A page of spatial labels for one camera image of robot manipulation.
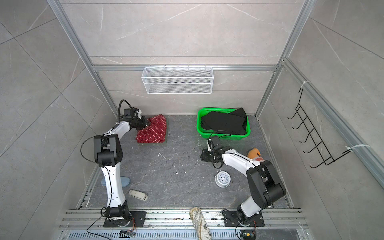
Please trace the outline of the red polka dot skirt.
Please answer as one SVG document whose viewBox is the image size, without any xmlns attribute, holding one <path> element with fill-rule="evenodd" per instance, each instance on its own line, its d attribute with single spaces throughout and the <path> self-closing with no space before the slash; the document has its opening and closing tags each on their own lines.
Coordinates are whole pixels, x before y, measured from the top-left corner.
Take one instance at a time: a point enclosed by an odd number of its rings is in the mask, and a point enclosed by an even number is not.
<svg viewBox="0 0 384 240">
<path fill-rule="evenodd" d="M 136 141 L 139 144 L 164 143 L 167 134 L 167 120 L 164 115 L 149 118 L 149 125 L 138 131 Z"/>
</svg>

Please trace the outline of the black skirt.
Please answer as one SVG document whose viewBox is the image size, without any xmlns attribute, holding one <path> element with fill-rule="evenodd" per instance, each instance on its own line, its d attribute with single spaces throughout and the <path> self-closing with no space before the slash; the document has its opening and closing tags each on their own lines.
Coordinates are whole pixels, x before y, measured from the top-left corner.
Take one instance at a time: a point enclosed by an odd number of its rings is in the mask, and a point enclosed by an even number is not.
<svg viewBox="0 0 384 240">
<path fill-rule="evenodd" d="M 204 131 L 214 131 L 216 134 L 247 134 L 247 114 L 243 108 L 223 112 L 223 110 L 210 110 L 200 117 L 200 127 Z"/>
</svg>

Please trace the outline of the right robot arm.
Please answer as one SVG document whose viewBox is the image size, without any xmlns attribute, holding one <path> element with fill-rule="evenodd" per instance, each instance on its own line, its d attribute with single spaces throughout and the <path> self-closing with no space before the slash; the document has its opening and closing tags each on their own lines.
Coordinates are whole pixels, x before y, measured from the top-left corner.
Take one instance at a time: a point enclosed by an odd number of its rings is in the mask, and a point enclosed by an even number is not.
<svg viewBox="0 0 384 240">
<path fill-rule="evenodd" d="M 263 226 L 261 211 L 272 206 L 287 193 L 277 170 L 270 161 L 260 156 L 250 159 L 229 146 L 224 146 L 218 136 L 207 139 L 207 148 L 202 150 L 201 160 L 212 164 L 227 165 L 247 177 L 251 196 L 237 207 L 237 211 L 223 211 L 231 220 L 226 226 Z"/>
</svg>

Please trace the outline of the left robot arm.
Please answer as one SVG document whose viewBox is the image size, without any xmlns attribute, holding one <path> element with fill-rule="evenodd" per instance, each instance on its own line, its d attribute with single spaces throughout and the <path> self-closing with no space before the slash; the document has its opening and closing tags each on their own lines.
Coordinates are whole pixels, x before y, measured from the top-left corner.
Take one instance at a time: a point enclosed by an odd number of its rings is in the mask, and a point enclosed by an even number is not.
<svg viewBox="0 0 384 240">
<path fill-rule="evenodd" d="M 107 207 L 102 217 L 113 227 L 126 227 L 133 217 L 129 211 L 121 180 L 123 150 L 120 139 L 131 129 L 145 129 L 151 123 L 142 116 L 142 111 L 121 100 L 118 106 L 117 123 L 106 133 L 91 137 L 94 146 L 94 159 L 85 160 L 97 164 L 104 175 L 107 190 Z"/>
</svg>

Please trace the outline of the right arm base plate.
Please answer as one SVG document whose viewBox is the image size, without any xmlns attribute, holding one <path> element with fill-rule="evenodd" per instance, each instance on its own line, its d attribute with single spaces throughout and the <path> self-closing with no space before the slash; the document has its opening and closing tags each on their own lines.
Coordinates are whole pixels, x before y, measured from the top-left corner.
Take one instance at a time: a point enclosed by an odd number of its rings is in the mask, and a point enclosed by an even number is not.
<svg viewBox="0 0 384 240">
<path fill-rule="evenodd" d="M 265 222 L 261 212 L 256 213 L 251 217 L 246 217 L 239 211 L 229 211 L 227 209 L 222 210 L 224 222 L 226 227 L 264 227 Z"/>
</svg>

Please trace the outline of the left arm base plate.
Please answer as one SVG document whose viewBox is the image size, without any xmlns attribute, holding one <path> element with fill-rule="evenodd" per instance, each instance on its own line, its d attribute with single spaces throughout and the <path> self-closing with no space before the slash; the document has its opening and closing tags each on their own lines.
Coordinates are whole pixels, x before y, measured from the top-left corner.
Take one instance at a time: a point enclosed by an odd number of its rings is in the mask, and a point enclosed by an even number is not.
<svg viewBox="0 0 384 240">
<path fill-rule="evenodd" d="M 104 228 L 133 228 L 133 227 L 143 227 L 145 218 L 145 211 L 134 211 L 131 212 L 131 218 L 129 220 L 112 220 L 105 219 L 103 224 Z"/>
</svg>

